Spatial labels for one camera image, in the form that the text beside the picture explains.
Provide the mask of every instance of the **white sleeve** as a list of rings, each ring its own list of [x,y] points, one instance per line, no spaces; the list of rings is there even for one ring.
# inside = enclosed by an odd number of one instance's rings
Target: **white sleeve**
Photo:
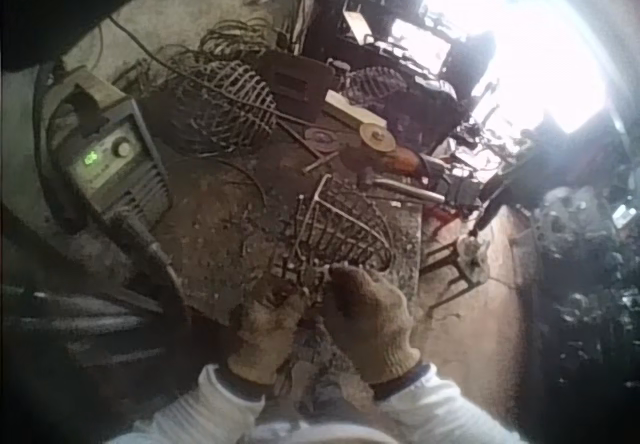
[[[207,443],[234,444],[254,427],[264,398],[249,402],[227,391],[207,365],[198,388],[158,411],[151,421],[137,422],[133,431],[110,441],[114,444]]]
[[[489,414],[465,399],[452,381],[440,379],[432,364],[427,374],[379,404],[399,424],[408,442],[483,444],[522,443]]]

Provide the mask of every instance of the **welding machine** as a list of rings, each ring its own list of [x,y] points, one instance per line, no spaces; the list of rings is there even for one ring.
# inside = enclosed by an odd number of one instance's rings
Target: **welding machine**
[[[52,211],[63,207],[75,230],[123,210],[147,228],[158,222],[171,204],[167,174],[132,97],[81,67],[47,90],[39,115]]]

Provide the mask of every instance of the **metal stool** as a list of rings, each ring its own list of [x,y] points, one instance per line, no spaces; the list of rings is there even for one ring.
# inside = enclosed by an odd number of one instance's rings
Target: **metal stool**
[[[453,266],[458,271],[458,276],[449,282],[449,286],[460,281],[464,281],[467,284],[466,288],[435,303],[431,306],[431,310],[454,301],[489,280],[488,249],[489,241],[480,241],[477,237],[464,235],[426,254],[425,258],[429,258],[445,250],[449,251],[441,259],[422,267],[420,269],[420,277],[443,267]]]

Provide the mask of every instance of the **workbench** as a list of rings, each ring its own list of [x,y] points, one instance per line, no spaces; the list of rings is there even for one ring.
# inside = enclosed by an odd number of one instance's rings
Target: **workbench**
[[[319,125],[353,134],[328,116]],[[295,126],[302,135],[304,129]],[[257,279],[295,211],[297,196],[313,192],[325,173],[355,182],[355,175],[332,159],[308,175],[301,170],[316,158],[286,133],[276,130],[269,142],[245,156],[184,158],[161,146],[174,205],[154,230],[184,279],[187,304],[223,324]],[[251,173],[263,191],[228,163]],[[263,208],[260,193],[267,207]],[[385,191],[372,199],[386,218],[395,259],[389,280],[411,301],[420,266],[422,208],[398,202]]]

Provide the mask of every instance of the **person's arm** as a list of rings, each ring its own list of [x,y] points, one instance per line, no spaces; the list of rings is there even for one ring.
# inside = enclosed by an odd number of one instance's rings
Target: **person's arm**
[[[233,444],[251,430],[264,407],[264,398],[247,400],[228,389],[216,375],[216,366],[205,366],[197,389],[158,411],[148,421],[137,422],[132,432],[114,444],[164,444],[202,442]]]
[[[422,363],[409,342],[413,321],[397,287],[354,267],[329,272],[327,330],[408,442],[521,442],[462,397],[456,384],[440,379],[435,366]]]
[[[242,342],[227,363],[205,366],[194,391],[111,442],[234,444],[250,431],[277,369],[291,352],[305,309],[303,297],[285,286],[281,280],[263,279],[243,309]]]
[[[378,402],[399,424],[407,442],[437,444],[521,443],[516,432],[462,396],[453,382],[438,377],[431,364],[415,382]]]

